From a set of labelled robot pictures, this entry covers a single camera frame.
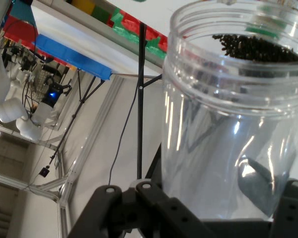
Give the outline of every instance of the metal rod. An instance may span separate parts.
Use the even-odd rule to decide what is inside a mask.
[[[82,107],[83,104],[85,103],[86,96],[87,96],[88,92],[90,91],[90,88],[92,87],[92,85],[93,85],[95,79],[96,79],[96,76],[93,77],[93,79],[92,79],[92,81],[90,82],[90,84],[89,84],[89,86],[88,86],[88,88],[87,88],[87,90],[86,90],[86,92],[85,92],[85,94],[84,94],[84,96],[83,96],[81,102],[79,103],[78,108],[76,109],[76,112],[72,115],[72,120],[71,120],[70,124],[68,125],[67,130],[65,131],[65,133],[64,133],[64,135],[63,135],[63,137],[62,137],[60,143],[58,144],[58,146],[57,146],[57,148],[56,148],[54,154],[51,156],[51,161],[49,162],[49,165],[52,163],[52,161],[54,160],[55,156],[57,155],[57,153],[58,153],[58,151],[59,151],[59,149],[60,149],[60,146],[61,146],[62,143],[64,142],[64,140],[65,140],[65,138],[66,138],[66,136],[67,136],[67,134],[68,134],[68,132],[69,132],[69,130],[70,130],[70,127],[72,126],[72,124],[73,124],[73,122],[74,122],[76,116],[78,115],[78,113],[79,113],[81,107]]]
[[[146,29],[144,23],[140,23],[139,35],[139,72],[138,72],[138,151],[137,151],[137,179],[142,178],[143,167],[143,115],[144,115],[144,66],[146,52]]]
[[[112,75],[118,75],[122,77],[133,77],[133,78],[138,78],[138,74],[127,74],[127,73],[113,73]],[[154,79],[156,76],[150,76],[150,75],[144,75],[145,79]]]
[[[58,200],[58,196],[56,194],[54,194],[53,192],[43,191],[35,185],[29,185],[26,182],[23,182],[23,181],[20,181],[18,179],[11,178],[11,177],[8,177],[8,176],[5,176],[5,175],[0,174],[0,183],[5,184],[5,185],[10,186],[10,187],[17,188],[17,189],[30,191],[30,192],[32,192],[36,195],[40,195],[40,196],[43,196],[43,197],[50,198],[53,201]]]
[[[63,157],[62,153],[58,152],[58,159],[59,159],[59,166],[57,167],[58,170],[58,178],[62,178],[64,174],[64,164],[63,164]],[[68,237],[68,223],[67,223],[67,216],[66,212],[68,211],[67,208],[61,207],[60,199],[58,200],[58,222],[59,222],[59,238],[67,238]]]
[[[41,140],[41,143],[43,143],[44,145],[47,144],[47,143],[52,144],[52,143],[55,143],[55,142],[57,142],[61,139],[62,139],[62,135],[59,135],[59,136],[51,138],[49,140]]]
[[[5,128],[3,126],[0,126],[0,131],[3,132],[3,133],[7,133],[9,135],[13,135],[13,136],[16,136],[18,138],[21,138],[23,140],[26,140],[26,141],[29,141],[29,142],[32,142],[32,143],[35,143],[37,145],[43,145],[43,146],[46,146],[47,148],[49,149],[52,149],[52,150],[56,150],[56,146],[55,145],[51,145],[51,144],[46,144],[46,142],[42,142],[42,141],[39,141],[39,142],[36,142],[36,141],[33,141],[23,135],[21,135],[19,132],[16,132],[16,131],[13,131],[13,130],[10,130],[8,128]]]
[[[39,189],[43,190],[43,191],[48,191],[48,190],[51,190],[51,189],[53,189],[55,187],[58,187],[60,185],[63,185],[66,182],[67,179],[68,179],[67,177],[58,178],[58,179],[53,180],[51,182],[48,182],[46,184],[38,185],[37,187]]]
[[[152,80],[148,81],[147,83],[144,84],[144,88],[147,86],[153,84],[154,82],[158,81],[159,79],[162,79],[162,74],[157,76],[156,78],[153,78]]]
[[[81,75],[85,75],[84,71],[83,72],[80,72],[79,74],[80,76]],[[68,110],[71,106],[71,101],[75,99],[75,96],[76,96],[76,93],[78,91],[78,73],[77,71],[75,71],[73,77],[72,77],[72,81],[73,81],[73,84],[72,84],[72,91],[71,93],[66,97],[66,100],[63,104],[63,109],[60,113],[60,115],[58,116],[58,122],[54,125],[53,129],[55,130],[59,130],[61,125],[63,124],[63,121],[64,121],[64,118],[67,116],[67,113],[68,113]]]
[[[77,77],[78,77],[79,101],[81,101],[81,90],[80,90],[80,76],[79,76],[79,69],[77,70]]]
[[[91,93],[86,97],[85,101],[86,101],[91,95],[93,95],[93,93],[96,92],[96,90],[99,89],[100,86],[103,85],[104,82],[105,82],[105,80],[100,80],[100,83],[97,85],[97,87],[96,87],[93,91],[91,91]]]

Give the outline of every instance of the black cable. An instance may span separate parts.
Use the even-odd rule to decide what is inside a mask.
[[[21,189],[20,191],[25,191],[27,188],[29,188],[30,189],[30,186],[32,186],[33,184],[34,184],[34,182],[35,182],[35,179],[37,178],[39,176],[39,174],[37,175],[37,176],[35,176],[35,178],[34,178],[34,180],[33,180],[33,182],[32,183],[28,183],[28,186],[27,187],[25,187],[24,189]]]
[[[115,156],[114,162],[113,162],[113,164],[112,164],[112,166],[110,168],[108,185],[110,185],[111,174],[112,174],[114,165],[115,165],[116,160],[117,160],[117,156],[118,156],[118,153],[119,153],[121,140],[123,138],[123,135],[124,135],[124,132],[125,132],[125,129],[126,129],[126,125],[127,125],[127,122],[128,122],[128,119],[129,119],[129,116],[130,116],[130,113],[131,113],[131,110],[133,109],[133,106],[134,106],[134,103],[135,103],[135,100],[136,100],[137,91],[138,91],[138,84],[139,84],[139,82],[137,82],[134,99],[133,99],[133,102],[131,103],[131,106],[130,106],[130,109],[129,109],[129,112],[128,112],[128,115],[127,115],[127,119],[126,119],[126,122],[125,122],[125,125],[124,125],[124,128],[123,128],[123,131],[121,132],[121,135],[120,135],[120,139],[119,139],[118,148],[117,148],[117,152],[116,152],[116,156]]]
[[[45,150],[45,148],[46,148],[46,146],[47,146],[47,144],[48,144],[48,142],[49,142],[49,140],[50,140],[50,138],[51,138],[51,135],[52,135],[52,133],[53,133],[54,127],[55,127],[55,125],[54,125],[53,128],[51,129],[50,136],[49,136],[49,138],[47,139],[47,141],[46,141],[46,143],[45,143],[45,146],[44,146],[44,148],[43,148],[43,150],[42,150],[42,152],[41,152],[41,155],[40,155],[38,161],[36,162],[36,165],[35,165],[34,169],[33,169],[32,172],[31,172],[30,179],[31,179],[31,177],[32,177],[32,175],[33,175],[33,173],[34,173],[36,167],[38,166],[38,164],[39,164],[39,162],[40,162],[40,160],[41,160],[41,158],[42,158],[43,152],[44,152],[44,150]]]
[[[6,32],[8,32],[8,30],[10,29],[11,26],[13,26],[14,24],[16,24],[16,23],[18,23],[18,22],[20,22],[20,21],[24,21],[24,20],[19,19],[19,20],[14,21],[13,23],[11,23],[11,24],[6,28],[4,34],[0,37],[0,39],[3,38],[3,37],[5,36]],[[33,27],[33,33],[34,33],[34,54],[33,54],[32,66],[31,66],[31,71],[33,71],[34,62],[36,61],[36,30],[35,30],[35,26],[34,26],[33,23],[31,23],[31,22],[27,22],[27,23],[30,24],[30,25],[32,25],[32,27]]]
[[[31,97],[30,97],[30,99],[31,99],[32,107],[33,107],[33,98],[32,98],[32,93],[33,93],[33,91],[31,90]]]
[[[95,79],[96,79],[96,76],[93,77],[93,79],[92,79],[91,83],[89,84],[89,86],[88,86],[88,88],[87,88],[87,90],[86,90],[86,92],[85,92],[85,94],[84,94],[84,96],[83,96],[81,102],[79,103],[78,108],[76,109],[75,113],[72,115],[72,119],[71,119],[71,121],[70,121],[70,124],[69,124],[68,127],[67,127],[67,130],[66,130],[65,133],[63,134],[62,139],[61,139],[61,141],[59,142],[57,148],[55,149],[54,154],[50,157],[50,158],[51,158],[51,161],[49,162],[49,165],[51,165],[51,163],[53,162],[53,160],[54,160],[54,158],[55,158],[57,152],[59,151],[59,149],[60,149],[62,143],[64,142],[64,140],[65,140],[65,138],[66,138],[67,133],[69,132],[71,126],[73,125],[73,123],[74,123],[74,121],[75,121],[75,118],[77,117],[77,115],[78,115],[78,113],[79,113],[81,107],[82,107],[83,104],[85,103],[85,101],[86,101],[86,97],[87,97],[87,95],[88,95],[88,93],[89,93],[89,91],[90,91],[90,88],[92,87],[92,85],[93,85]]]
[[[78,77],[79,101],[81,101],[79,69],[77,69],[77,77]]]
[[[28,92],[29,92],[29,87],[30,87],[30,83],[28,81],[25,82],[25,84],[28,84],[28,87],[26,89],[26,94],[25,94],[25,100],[24,100],[24,106],[25,106],[25,103],[26,103],[26,98],[27,98],[27,95],[28,95]]]
[[[16,21],[12,22],[12,23],[6,28],[4,34],[3,34],[2,36],[0,36],[0,40],[5,36],[6,32],[8,31],[8,29],[9,29],[11,26],[13,26],[14,24],[16,24],[16,23],[18,23],[18,22],[20,22],[20,21],[23,21],[23,20],[19,19],[19,20],[16,20]]]
[[[12,78],[12,62],[11,62],[11,64],[10,64],[10,79]]]
[[[23,87],[23,91],[22,91],[22,105],[25,104],[25,101],[24,101],[24,91],[25,91],[25,87],[26,87],[26,82],[24,83],[24,87]]]
[[[32,107],[31,107],[31,104],[30,104],[30,101],[29,101],[29,97],[25,95],[25,99],[28,102],[28,105],[30,107],[30,117],[32,117],[33,116],[33,110],[32,110]]]

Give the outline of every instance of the red panel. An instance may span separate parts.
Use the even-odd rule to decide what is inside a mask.
[[[13,40],[15,42],[20,42],[24,47],[31,49],[34,51],[34,32],[33,32],[33,26],[31,24],[25,23],[23,21],[18,20],[17,18],[13,16],[9,16],[6,24],[4,25],[3,30],[5,31],[5,37]],[[35,36],[38,36],[38,31],[35,28]],[[46,57],[52,57],[51,55],[37,49],[37,53],[46,56]],[[67,65],[65,61],[62,61],[58,58],[54,58],[54,61],[62,64]]]
[[[133,16],[127,14],[127,13],[122,13],[124,18],[121,22],[121,24],[129,31],[136,33],[139,35],[140,33],[140,21],[134,18]],[[146,40],[151,41],[153,39],[156,39],[159,36],[159,32],[153,30],[151,27],[147,26],[147,31],[146,31]]]
[[[110,26],[111,28],[113,28],[115,22],[113,22],[113,21],[111,20],[111,17],[112,17],[112,15],[110,15],[110,17],[108,18],[108,20],[107,20],[107,22],[106,22],[106,25],[107,25],[107,26]]]
[[[24,40],[27,42],[34,42],[35,37],[38,35],[38,31],[35,28],[35,37],[33,32],[33,26],[18,20],[13,16],[9,16],[3,30],[13,38]]]

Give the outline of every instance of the black pole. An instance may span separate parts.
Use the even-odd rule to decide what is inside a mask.
[[[144,23],[140,23],[139,35],[139,72],[138,72],[138,153],[137,153],[137,179],[142,178],[143,167],[143,114],[144,114],[144,65],[146,29]]]
[[[81,101],[81,90],[80,90],[80,76],[79,76],[79,69],[77,70],[77,78],[78,78],[78,89],[79,89],[79,101]]]
[[[73,122],[74,122],[76,116],[78,115],[78,113],[79,113],[79,111],[80,111],[80,108],[81,108],[81,107],[83,106],[83,104],[85,103],[87,94],[88,94],[88,92],[90,91],[90,88],[92,87],[92,85],[93,85],[95,79],[96,79],[96,76],[93,77],[93,79],[92,79],[91,83],[89,84],[89,86],[88,86],[88,88],[87,88],[87,90],[86,90],[86,92],[85,92],[85,94],[84,94],[82,100],[81,100],[80,103],[79,103],[78,108],[76,109],[76,112],[72,115],[72,120],[71,120],[70,124],[68,125],[68,128],[67,128],[67,130],[65,131],[65,133],[64,133],[64,135],[63,135],[63,137],[62,137],[60,143],[58,144],[58,146],[57,146],[57,148],[56,148],[54,154],[51,156],[51,161],[50,161],[49,165],[50,165],[50,164],[52,163],[52,161],[54,160],[54,158],[55,158],[56,154],[58,153],[58,151],[59,151],[59,149],[60,149],[62,143],[64,142],[65,137],[66,137],[66,135],[68,134],[68,132],[69,132],[69,130],[70,130],[70,127],[72,126],[72,124],[73,124]]]
[[[96,92],[97,89],[99,89],[100,86],[103,85],[104,82],[105,82],[105,80],[102,80],[102,79],[101,79],[101,80],[100,80],[100,83],[96,86],[96,88],[94,88],[94,90],[91,91],[91,93],[85,98],[85,101],[86,101],[87,99],[89,99],[89,97],[90,97],[91,95],[93,95],[93,93]]]
[[[148,81],[147,83],[144,84],[144,88],[146,88],[147,86],[153,84],[154,82],[158,81],[159,79],[162,79],[162,74],[153,78],[152,80]]]
[[[151,179],[154,173],[157,173],[157,165],[158,163],[161,163],[161,144],[159,145],[159,148],[153,158],[153,161],[148,169],[148,172],[146,174],[146,179]]]

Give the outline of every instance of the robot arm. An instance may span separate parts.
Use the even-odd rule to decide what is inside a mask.
[[[11,81],[6,73],[0,54],[0,121],[7,123],[16,120],[16,126],[21,135],[35,141],[39,140],[42,129],[29,119],[21,101],[18,98],[5,99],[10,90],[10,84]]]

